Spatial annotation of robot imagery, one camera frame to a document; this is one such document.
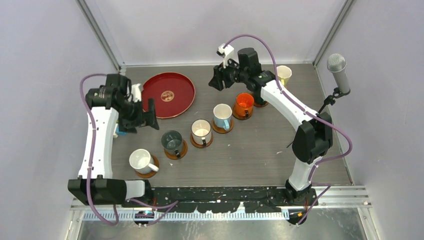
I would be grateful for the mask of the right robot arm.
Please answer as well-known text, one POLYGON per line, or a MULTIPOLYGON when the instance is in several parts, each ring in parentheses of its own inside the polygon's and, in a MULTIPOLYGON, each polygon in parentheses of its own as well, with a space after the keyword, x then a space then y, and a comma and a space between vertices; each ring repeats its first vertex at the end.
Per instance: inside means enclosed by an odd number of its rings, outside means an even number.
POLYGON ((240 49, 238 60, 233 60, 234 48, 230 45, 219 46, 216 53, 223 62, 214 66, 209 86, 221 91, 234 83, 243 83, 255 100, 274 106, 295 129, 292 151, 296 160, 282 196, 291 205, 305 202, 313 194, 310 180, 313 167, 333 145, 331 116, 307 107, 271 71, 263 70, 254 48, 240 49))

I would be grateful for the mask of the silver white mug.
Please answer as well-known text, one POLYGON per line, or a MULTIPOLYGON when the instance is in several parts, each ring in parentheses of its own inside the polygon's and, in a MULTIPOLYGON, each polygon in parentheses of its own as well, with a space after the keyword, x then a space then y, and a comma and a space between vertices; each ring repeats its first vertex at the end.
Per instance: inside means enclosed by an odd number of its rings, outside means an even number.
POLYGON ((213 134, 211 124, 205 119, 195 120, 190 129, 191 134, 194 135, 194 141, 199 145, 209 142, 213 134))

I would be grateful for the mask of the wooden coaster one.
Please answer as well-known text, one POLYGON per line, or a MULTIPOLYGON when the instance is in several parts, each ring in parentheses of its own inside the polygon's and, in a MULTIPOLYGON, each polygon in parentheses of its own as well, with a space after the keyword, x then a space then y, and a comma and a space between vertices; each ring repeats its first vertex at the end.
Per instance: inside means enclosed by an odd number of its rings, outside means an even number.
POLYGON ((234 118, 236 118, 236 119, 238 119, 238 120, 247 120, 247 119, 249 119, 252 115, 251 114, 249 114, 249 111, 247 110, 246 111, 247 112, 247 115, 245 115, 245 116, 242 116, 242 115, 239 115, 237 112, 236 112, 236 106, 234 105, 233 107, 232 107, 232 116, 234 117, 234 118))

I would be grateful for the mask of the wooden coaster three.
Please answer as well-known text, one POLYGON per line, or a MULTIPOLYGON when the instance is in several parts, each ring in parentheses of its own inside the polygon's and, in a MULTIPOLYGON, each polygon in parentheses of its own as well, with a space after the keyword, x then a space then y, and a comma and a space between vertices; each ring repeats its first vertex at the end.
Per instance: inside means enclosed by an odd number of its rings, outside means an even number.
POLYGON ((190 134, 190 142, 191 142, 191 144, 194 147, 199 148, 199 149, 204 149, 204 148, 209 147, 212 144, 213 140, 214 140, 214 135, 211 134, 211 138, 210 138, 210 141, 209 142, 207 142, 206 144, 197 144, 195 142, 194 135, 192 133, 190 134))

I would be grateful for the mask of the wooden coaster four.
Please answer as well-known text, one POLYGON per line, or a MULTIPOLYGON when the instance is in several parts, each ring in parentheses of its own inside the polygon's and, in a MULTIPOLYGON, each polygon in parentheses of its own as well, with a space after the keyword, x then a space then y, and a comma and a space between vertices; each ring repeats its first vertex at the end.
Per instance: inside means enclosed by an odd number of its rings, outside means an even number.
POLYGON ((171 160, 179 160, 179 159, 183 158, 188 152, 187 142, 185 140, 183 140, 181 146, 182 146, 182 149, 176 148, 176 149, 173 149, 173 150, 167 150, 165 148, 164 153, 165 153, 166 157, 171 159, 171 160))

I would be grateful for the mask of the yellow cream mug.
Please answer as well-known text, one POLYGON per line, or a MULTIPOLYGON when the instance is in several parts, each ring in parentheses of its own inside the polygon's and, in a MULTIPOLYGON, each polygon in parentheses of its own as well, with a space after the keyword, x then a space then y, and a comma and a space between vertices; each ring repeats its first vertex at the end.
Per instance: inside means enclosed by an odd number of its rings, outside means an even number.
POLYGON ((276 68, 277 77, 285 88, 288 86, 288 82, 292 76, 292 70, 286 65, 279 65, 276 68))

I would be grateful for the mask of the red round tray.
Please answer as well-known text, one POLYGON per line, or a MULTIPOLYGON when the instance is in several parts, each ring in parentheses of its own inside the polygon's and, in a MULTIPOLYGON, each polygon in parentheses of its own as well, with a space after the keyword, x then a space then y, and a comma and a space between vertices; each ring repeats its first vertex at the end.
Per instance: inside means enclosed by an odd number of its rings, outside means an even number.
POLYGON ((147 112, 148 99, 154 99, 158 119, 174 118, 184 113, 194 102, 196 89, 193 82, 177 72, 159 73, 143 84, 143 110, 147 112))

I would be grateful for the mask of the orange black mug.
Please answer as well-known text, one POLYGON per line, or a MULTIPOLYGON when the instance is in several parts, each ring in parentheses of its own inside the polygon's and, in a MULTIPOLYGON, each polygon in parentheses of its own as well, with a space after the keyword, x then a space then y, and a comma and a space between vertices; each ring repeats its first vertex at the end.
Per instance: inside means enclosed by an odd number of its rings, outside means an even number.
POLYGON ((250 93, 240 93, 236 96, 235 104, 236 109, 235 111, 241 115, 245 116, 247 115, 247 111, 250 115, 253 113, 253 106, 254 106, 254 98, 250 93))

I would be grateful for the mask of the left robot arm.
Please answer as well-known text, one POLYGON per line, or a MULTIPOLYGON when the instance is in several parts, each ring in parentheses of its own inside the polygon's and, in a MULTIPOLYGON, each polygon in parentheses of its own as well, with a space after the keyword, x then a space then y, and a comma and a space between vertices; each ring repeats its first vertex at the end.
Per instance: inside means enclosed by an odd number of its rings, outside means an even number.
POLYGON ((121 205, 134 198, 141 207, 153 202, 148 180, 114 179, 112 145, 116 130, 137 133, 140 127, 159 130, 155 101, 147 101, 143 109, 138 84, 119 73, 105 74, 105 84, 83 91, 84 77, 79 85, 80 96, 86 108, 88 129, 85 153, 76 179, 70 179, 67 188, 84 205, 121 205))

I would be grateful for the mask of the dark green mug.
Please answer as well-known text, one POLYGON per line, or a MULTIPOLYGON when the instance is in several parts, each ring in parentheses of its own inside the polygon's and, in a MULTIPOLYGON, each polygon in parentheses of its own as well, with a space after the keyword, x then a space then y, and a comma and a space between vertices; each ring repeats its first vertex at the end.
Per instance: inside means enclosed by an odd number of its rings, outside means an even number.
POLYGON ((254 96, 253 96, 253 98, 254 98, 254 102, 255 102, 255 104, 257 104, 257 105, 264 105, 264 104, 266 103, 266 101, 265 101, 265 100, 263 100, 263 99, 260 97, 260 95, 254 95, 254 96))

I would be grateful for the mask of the wooden coaster five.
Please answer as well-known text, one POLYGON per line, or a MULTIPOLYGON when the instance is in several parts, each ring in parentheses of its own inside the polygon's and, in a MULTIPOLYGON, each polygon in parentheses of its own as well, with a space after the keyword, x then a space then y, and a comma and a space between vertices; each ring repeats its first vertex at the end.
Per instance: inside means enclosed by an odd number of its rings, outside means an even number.
POLYGON ((135 169, 136 174, 143 179, 148 179, 157 174, 160 167, 160 162, 158 158, 154 155, 151 156, 152 162, 148 163, 145 167, 141 169, 135 169))

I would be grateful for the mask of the wooden coaster two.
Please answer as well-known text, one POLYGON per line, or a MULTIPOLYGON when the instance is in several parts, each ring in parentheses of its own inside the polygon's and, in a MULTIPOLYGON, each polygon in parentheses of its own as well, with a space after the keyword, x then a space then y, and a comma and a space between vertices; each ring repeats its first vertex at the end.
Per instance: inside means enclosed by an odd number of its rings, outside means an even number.
POLYGON ((215 132, 217 132, 217 133, 219 133, 219 134, 227 134, 227 133, 229 133, 230 131, 232 131, 232 129, 234 128, 234 120, 233 120, 233 119, 231 119, 231 120, 230 120, 230 127, 229 127, 229 130, 225 130, 224 128, 218 127, 218 126, 215 124, 215 120, 214 120, 214 119, 212 120, 212 124, 211 124, 211 126, 212 126, 212 129, 213 129, 215 132))

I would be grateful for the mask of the wooden coaster six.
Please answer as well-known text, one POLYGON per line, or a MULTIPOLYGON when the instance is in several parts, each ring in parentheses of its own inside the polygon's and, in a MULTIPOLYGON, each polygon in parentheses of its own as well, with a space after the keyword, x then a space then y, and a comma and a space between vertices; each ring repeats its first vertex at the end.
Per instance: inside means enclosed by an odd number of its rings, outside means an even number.
POLYGON ((269 103, 262 98, 254 98, 254 106, 257 108, 263 108, 266 107, 269 103))

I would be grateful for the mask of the light blue mug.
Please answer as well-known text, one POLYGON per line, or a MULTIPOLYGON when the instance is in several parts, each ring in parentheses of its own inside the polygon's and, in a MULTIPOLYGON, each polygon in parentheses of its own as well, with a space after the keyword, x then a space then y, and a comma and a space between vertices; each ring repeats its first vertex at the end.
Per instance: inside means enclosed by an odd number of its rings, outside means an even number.
POLYGON ((232 108, 224 103, 217 104, 213 109, 214 124, 225 131, 228 131, 231 126, 232 108))

